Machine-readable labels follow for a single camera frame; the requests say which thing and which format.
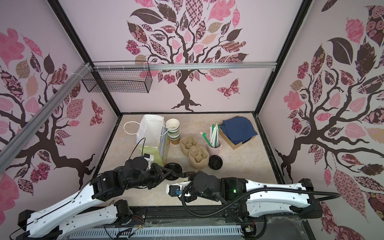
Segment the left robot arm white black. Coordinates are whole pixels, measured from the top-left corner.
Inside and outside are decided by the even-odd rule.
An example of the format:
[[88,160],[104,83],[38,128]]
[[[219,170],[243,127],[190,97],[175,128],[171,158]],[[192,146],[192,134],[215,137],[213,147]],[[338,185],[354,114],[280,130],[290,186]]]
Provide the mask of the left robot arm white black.
[[18,240],[61,240],[83,229],[107,224],[127,224],[132,211],[126,200],[89,211],[89,208],[121,196],[129,189],[151,190],[166,178],[187,178],[189,172],[149,164],[149,155],[136,157],[124,166],[106,171],[90,180],[77,193],[40,211],[25,210],[18,225],[24,231]]

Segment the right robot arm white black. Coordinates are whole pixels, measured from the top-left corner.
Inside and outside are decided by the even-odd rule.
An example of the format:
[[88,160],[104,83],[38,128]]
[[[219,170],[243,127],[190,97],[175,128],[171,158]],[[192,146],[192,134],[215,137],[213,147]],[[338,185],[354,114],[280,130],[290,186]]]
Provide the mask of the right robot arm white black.
[[[167,194],[177,197],[185,211],[197,218],[224,213],[235,218],[258,218],[273,214],[296,214],[304,219],[323,215],[322,202],[341,197],[334,192],[315,191],[310,179],[296,184],[264,184],[240,178],[219,179],[204,172],[191,175],[187,182],[167,186]],[[222,205],[211,212],[193,210],[188,203],[203,198]]]

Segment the black coffee lid stack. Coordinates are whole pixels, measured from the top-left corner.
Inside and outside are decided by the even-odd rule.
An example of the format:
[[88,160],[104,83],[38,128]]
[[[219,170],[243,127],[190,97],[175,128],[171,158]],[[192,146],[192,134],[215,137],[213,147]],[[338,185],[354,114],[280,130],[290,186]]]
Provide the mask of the black coffee lid stack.
[[219,170],[221,169],[223,166],[223,160],[220,156],[218,155],[212,155],[210,156],[209,158],[209,167],[212,169],[212,170]]

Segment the brown pulp cup carrier stack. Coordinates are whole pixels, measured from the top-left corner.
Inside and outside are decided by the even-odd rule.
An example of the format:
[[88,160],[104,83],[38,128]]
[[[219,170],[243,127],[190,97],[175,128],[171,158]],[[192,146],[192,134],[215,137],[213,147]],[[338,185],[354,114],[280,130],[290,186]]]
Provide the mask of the brown pulp cup carrier stack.
[[189,158],[189,164],[195,170],[202,170],[209,164],[209,153],[206,148],[201,147],[192,137],[187,136],[180,141],[182,153]]

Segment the pink bucket straw holder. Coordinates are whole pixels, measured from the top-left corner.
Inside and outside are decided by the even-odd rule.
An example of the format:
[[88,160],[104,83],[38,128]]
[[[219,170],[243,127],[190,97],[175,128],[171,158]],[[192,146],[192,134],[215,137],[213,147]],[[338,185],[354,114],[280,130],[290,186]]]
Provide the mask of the pink bucket straw holder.
[[221,138],[219,138],[219,146],[217,148],[210,147],[209,144],[206,144],[206,148],[209,153],[209,156],[213,156],[213,155],[218,156],[220,154],[222,146],[223,146],[223,143]]

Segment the stack of paper cups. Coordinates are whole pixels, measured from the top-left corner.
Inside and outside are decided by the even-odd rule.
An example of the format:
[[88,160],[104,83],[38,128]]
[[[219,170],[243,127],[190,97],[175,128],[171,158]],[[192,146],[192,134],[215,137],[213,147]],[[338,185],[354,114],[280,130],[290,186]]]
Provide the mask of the stack of paper cups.
[[169,119],[166,121],[167,136],[173,145],[178,145],[181,140],[181,125],[177,119]]

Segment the green wrapped straw leaning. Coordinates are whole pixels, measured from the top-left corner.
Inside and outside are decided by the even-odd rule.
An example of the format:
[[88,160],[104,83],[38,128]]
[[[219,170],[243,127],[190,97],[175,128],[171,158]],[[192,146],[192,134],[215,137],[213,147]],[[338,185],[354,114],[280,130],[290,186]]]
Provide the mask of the green wrapped straw leaning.
[[206,143],[208,144],[208,146],[212,148],[213,145],[212,145],[210,139],[207,137],[207,134],[206,134],[206,133],[202,133],[202,132],[200,132],[200,134],[202,135],[202,137],[204,138],[204,140],[206,141]]

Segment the dark blue napkins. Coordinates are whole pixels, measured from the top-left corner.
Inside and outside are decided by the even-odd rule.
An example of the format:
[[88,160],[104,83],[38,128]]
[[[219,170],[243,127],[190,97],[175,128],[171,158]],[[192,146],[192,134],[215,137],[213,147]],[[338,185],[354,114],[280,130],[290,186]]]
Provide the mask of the dark blue napkins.
[[221,130],[234,145],[243,144],[257,135],[251,121],[245,117],[224,120]]

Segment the aluminium rail left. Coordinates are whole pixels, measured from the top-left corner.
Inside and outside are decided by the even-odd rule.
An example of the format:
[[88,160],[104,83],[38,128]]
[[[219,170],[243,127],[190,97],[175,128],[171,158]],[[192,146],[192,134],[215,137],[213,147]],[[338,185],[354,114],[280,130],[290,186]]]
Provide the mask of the aluminium rail left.
[[90,73],[92,67],[89,63],[83,63],[63,84],[63,86],[54,94],[39,112],[27,122],[27,124],[1,151],[1,173],[11,164],[18,153],[29,142],[29,140],[38,132],[44,122],[53,114],[54,110],[62,103],[65,97],[72,89]]

